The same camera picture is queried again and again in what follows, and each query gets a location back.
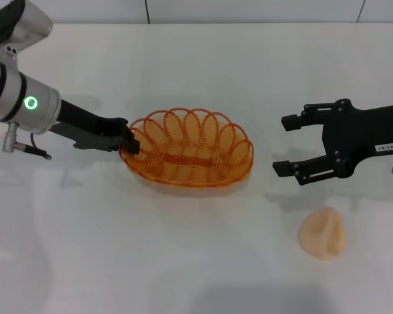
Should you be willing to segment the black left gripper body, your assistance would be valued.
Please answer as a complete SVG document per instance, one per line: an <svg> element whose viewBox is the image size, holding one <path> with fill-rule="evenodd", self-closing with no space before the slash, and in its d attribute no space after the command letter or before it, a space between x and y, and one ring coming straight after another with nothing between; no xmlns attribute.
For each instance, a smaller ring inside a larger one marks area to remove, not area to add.
<svg viewBox="0 0 393 314"><path fill-rule="evenodd" d="M50 131L73 140L77 149L95 149L99 144L120 143L128 121L124 118L104 118L63 100L57 121Z"/></svg>

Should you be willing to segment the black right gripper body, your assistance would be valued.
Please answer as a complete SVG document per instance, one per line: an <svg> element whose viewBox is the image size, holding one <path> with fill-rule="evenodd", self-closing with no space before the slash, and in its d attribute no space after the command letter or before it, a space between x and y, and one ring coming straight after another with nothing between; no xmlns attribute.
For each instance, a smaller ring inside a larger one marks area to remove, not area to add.
<svg viewBox="0 0 393 314"><path fill-rule="evenodd" d="M326 111L322 132L335 176L350 177L365 159L393 154L393 105L357 109L343 99Z"/></svg>

